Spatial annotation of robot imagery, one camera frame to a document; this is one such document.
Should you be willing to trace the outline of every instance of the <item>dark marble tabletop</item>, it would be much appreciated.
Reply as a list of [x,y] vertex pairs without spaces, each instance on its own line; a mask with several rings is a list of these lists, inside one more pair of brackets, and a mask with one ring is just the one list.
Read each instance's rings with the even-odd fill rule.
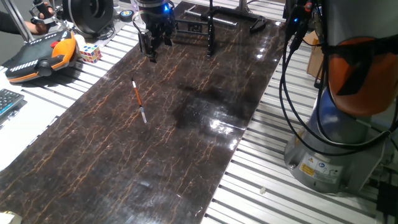
[[226,18],[239,26],[216,24],[212,58],[200,36],[161,46],[157,63],[134,47],[0,172],[0,210],[25,224],[199,223],[284,39],[275,21],[249,35],[252,22]]

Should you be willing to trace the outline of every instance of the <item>warning label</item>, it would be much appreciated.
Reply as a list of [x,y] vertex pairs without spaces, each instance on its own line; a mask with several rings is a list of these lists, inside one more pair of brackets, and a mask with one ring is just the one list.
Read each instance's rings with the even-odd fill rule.
[[300,170],[307,175],[327,183],[335,184],[343,166],[334,166],[314,156],[305,154]]

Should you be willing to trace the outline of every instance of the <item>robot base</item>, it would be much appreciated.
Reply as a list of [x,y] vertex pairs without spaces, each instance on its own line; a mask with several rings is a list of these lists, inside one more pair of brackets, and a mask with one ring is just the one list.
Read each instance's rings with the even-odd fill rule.
[[[321,123],[332,140],[359,144],[377,134],[370,134],[363,124],[338,110],[331,102],[327,91],[324,92],[320,104]],[[321,136],[315,110],[307,125],[314,133]],[[299,134],[307,144],[318,151],[331,154],[347,152],[346,149],[322,143],[304,128]],[[285,148],[285,164],[299,182],[318,192],[359,191],[380,163],[385,151],[385,142],[348,156],[323,156],[308,149],[294,136]]]

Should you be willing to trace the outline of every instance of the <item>metal slotted surface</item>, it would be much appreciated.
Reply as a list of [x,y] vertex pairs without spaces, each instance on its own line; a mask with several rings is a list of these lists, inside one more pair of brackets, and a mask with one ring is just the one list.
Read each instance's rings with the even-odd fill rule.
[[[301,46],[286,73],[290,97],[304,121],[317,97],[315,79],[306,73],[310,52],[310,47]],[[281,71],[280,63],[202,223],[375,223],[377,189],[365,186],[358,195],[320,194],[302,185],[285,168],[284,147],[294,134],[280,108]],[[285,107],[298,131],[301,125],[287,102]]]
[[[188,0],[208,5],[207,0]],[[234,8],[238,0],[214,0],[215,6]],[[124,9],[128,4],[120,3]],[[252,12],[268,19],[283,21],[284,5],[272,1],[254,2]],[[54,119],[94,85],[105,73],[138,43],[137,30],[126,25],[101,48],[103,58],[96,64],[79,61],[73,68],[59,71],[57,76],[34,81],[24,86],[10,85],[0,75],[0,89],[21,93],[28,102],[0,130],[5,156],[1,152],[0,170],[34,141]],[[310,47],[301,46],[287,70],[287,88],[298,113],[310,117],[317,90],[314,78],[306,74]],[[365,186],[357,196],[347,193],[326,195],[314,192],[285,168],[284,146],[292,137],[279,102],[279,80],[282,65],[273,74],[261,102],[219,187],[206,210],[202,223],[394,223],[394,217],[383,217],[376,211],[378,189]],[[288,115],[298,131],[301,126],[286,103]],[[398,185],[398,176],[391,182]]]

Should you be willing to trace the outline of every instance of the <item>pen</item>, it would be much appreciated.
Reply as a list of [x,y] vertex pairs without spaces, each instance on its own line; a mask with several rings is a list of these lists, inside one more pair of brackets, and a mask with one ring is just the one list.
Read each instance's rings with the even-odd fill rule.
[[147,119],[146,119],[146,117],[145,117],[144,108],[142,107],[141,99],[139,98],[139,94],[138,94],[138,90],[137,90],[137,85],[136,85],[136,83],[135,83],[135,81],[134,81],[133,78],[131,78],[131,82],[132,82],[132,87],[134,87],[134,91],[136,92],[137,101],[138,101],[138,105],[139,105],[139,111],[140,111],[140,113],[141,113],[141,115],[142,115],[142,119],[144,120],[144,123],[147,123]]

